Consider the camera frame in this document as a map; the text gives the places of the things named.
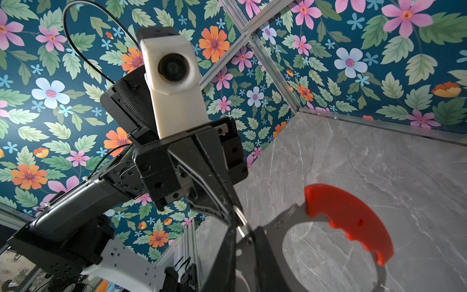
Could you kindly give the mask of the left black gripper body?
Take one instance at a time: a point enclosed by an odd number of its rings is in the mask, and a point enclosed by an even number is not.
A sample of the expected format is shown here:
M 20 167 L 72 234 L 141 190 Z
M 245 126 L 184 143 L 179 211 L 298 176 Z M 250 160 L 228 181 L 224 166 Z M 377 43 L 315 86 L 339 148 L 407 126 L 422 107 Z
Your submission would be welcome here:
M 180 140 L 196 141 L 195 135 L 208 128 L 214 128 L 218 132 L 225 155 L 225 166 L 233 186 L 247 178 L 248 167 L 244 159 L 242 139 L 237 131 L 236 121 L 232 118 L 211 121 L 173 136 L 136 147 L 133 160 L 147 193 L 158 210 L 164 210 L 175 200 L 186 197 L 179 182 L 179 179 L 186 177 L 186 174 L 175 170 L 167 149 Z

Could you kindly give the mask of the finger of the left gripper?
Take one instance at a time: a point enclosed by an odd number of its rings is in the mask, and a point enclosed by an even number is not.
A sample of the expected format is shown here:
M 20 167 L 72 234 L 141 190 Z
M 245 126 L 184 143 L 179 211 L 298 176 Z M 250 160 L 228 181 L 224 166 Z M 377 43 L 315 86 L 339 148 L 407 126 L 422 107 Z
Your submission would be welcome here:
M 167 152 L 175 170 L 186 174 L 186 177 L 180 178 L 179 182 L 185 192 L 190 208 L 194 210 L 193 201 L 201 193 L 201 191 L 197 191 L 195 188 L 200 186 L 200 171 L 205 164 L 196 141 L 180 140 L 169 146 Z M 224 224 L 227 226 L 234 225 L 234 223 Z
M 200 186 L 195 188 L 201 193 L 193 201 L 194 210 L 212 215 L 224 223 L 238 223 L 240 220 L 234 208 L 240 208 L 241 204 L 225 166 L 218 132 L 208 128 L 195 137 L 205 164 L 200 171 Z

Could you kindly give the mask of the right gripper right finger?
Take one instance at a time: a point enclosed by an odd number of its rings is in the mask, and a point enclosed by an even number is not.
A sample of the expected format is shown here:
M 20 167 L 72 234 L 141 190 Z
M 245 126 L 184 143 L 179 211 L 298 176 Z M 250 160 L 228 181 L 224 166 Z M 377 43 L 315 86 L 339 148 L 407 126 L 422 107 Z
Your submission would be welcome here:
M 260 292 L 291 292 L 287 277 L 283 275 L 280 260 L 272 247 L 278 248 L 283 243 L 287 231 L 284 228 L 259 226 L 253 231 L 255 251 L 256 288 Z

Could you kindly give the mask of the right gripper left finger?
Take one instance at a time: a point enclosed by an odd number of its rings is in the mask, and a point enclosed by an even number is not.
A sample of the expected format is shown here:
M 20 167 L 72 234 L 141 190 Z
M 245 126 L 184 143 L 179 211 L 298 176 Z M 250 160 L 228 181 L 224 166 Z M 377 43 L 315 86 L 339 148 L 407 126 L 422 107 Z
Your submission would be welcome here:
M 228 227 L 206 281 L 207 292 L 234 292 L 236 270 L 236 227 Z

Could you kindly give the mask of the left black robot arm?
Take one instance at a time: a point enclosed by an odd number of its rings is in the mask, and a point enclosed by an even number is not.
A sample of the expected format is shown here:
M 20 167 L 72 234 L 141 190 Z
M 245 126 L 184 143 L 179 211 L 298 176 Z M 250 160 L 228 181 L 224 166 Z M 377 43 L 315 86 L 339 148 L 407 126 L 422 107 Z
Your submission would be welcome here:
M 234 185 L 248 169 L 234 119 L 189 122 L 162 137 L 150 91 L 139 68 L 116 82 L 102 105 L 130 132 L 129 146 L 69 191 L 52 197 L 51 206 L 8 241 L 43 271 L 62 279 L 93 275 L 131 292 L 197 292 L 201 280 L 194 257 L 185 268 L 153 265 L 130 251 L 104 213 L 149 195 L 159 210 L 185 198 L 195 211 L 234 223 L 239 206 Z

